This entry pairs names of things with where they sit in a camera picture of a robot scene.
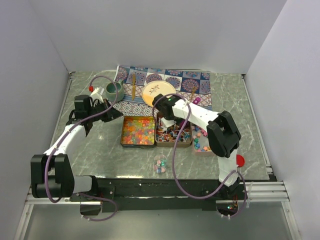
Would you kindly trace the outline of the gold tin of gummy stars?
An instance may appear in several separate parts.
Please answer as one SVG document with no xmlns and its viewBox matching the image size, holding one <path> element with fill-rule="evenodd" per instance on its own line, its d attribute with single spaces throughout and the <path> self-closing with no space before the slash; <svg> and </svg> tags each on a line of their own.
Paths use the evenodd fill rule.
<svg viewBox="0 0 320 240">
<path fill-rule="evenodd" d="M 152 149 L 155 147 L 155 131 L 152 116 L 125 116 L 120 144 L 123 148 Z"/>
</svg>

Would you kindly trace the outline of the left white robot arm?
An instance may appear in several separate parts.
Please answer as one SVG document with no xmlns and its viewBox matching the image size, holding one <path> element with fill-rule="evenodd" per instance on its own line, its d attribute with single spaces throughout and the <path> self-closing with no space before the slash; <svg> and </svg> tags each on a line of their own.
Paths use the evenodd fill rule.
<svg viewBox="0 0 320 240">
<path fill-rule="evenodd" d="M 97 199 L 100 194 L 97 178 L 93 175 L 76 176 L 71 158 L 95 122 L 107 123 L 122 116 L 106 99 L 95 103 L 89 95 L 76 96 L 74 109 L 69 114 L 62 135 L 44 153 L 31 158 L 32 196 L 48 198 L 53 203 L 80 193 L 88 201 Z"/>
</svg>

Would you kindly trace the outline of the tin of lollipops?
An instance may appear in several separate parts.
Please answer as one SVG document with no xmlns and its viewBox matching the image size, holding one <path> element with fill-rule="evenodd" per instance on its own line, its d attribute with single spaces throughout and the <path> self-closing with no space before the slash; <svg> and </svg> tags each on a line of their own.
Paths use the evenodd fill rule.
<svg viewBox="0 0 320 240">
<path fill-rule="evenodd" d="M 170 127 L 165 127 L 162 123 L 161 118 L 163 116 L 160 113 L 156 115 L 156 128 L 155 128 L 155 145 L 157 147 L 168 147 L 173 148 L 176 139 L 178 139 L 178 148 L 187 148 L 192 143 L 192 128 L 191 124 L 187 123 L 184 127 L 181 136 L 178 137 L 180 131 L 179 125 L 172 125 Z"/>
</svg>

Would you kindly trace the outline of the clear glass jar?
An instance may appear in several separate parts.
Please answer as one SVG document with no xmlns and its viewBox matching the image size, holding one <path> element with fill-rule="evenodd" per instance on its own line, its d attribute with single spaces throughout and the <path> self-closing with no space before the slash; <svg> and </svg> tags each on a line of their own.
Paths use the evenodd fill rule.
<svg viewBox="0 0 320 240">
<path fill-rule="evenodd" d="M 163 154 L 158 154 L 154 157 L 153 169 L 157 174 L 166 172 L 167 157 Z"/>
</svg>

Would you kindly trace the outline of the tin of pastel star candies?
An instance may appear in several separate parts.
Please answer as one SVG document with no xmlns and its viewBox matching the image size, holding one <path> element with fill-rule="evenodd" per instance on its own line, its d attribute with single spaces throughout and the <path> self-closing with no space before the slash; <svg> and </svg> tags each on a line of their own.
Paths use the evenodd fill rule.
<svg viewBox="0 0 320 240">
<path fill-rule="evenodd" d="M 193 153 L 196 156 L 201 157 L 214 156 L 214 153 L 209 146 L 208 133 L 201 127 L 194 124 L 191 125 L 191 131 Z"/>
</svg>

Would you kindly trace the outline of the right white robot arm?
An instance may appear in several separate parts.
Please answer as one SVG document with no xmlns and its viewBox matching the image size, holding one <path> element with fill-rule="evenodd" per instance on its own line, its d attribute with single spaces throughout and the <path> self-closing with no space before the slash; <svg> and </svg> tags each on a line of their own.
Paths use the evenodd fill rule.
<svg viewBox="0 0 320 240">
<path fill-rule="evenodd" d="M 195 200 L 205 200 L 219 192 L 224 199 L 231 199 L 237 192 L 235 186 L 238 178 L 243 185 L 245 178 L 238 170 L 237 151 L 242 138 L 240 131 L 228 111 L 215 112 L 187 101 L 177 93 L 158 94 L 154 97 L 152 108 L 157 109 L 166 120 L 183 119 L 184 123 L 178 132 L 180 136 L 187 122 L 205 129 L 211 151 L 218 157 L 220 185 L 212 193 L 205 196 L 194 196 L 181 186 L 175 169 L 177 142 L 172 152 L 172 174 L 177 187 L 187 197 Z"/>
</svg>

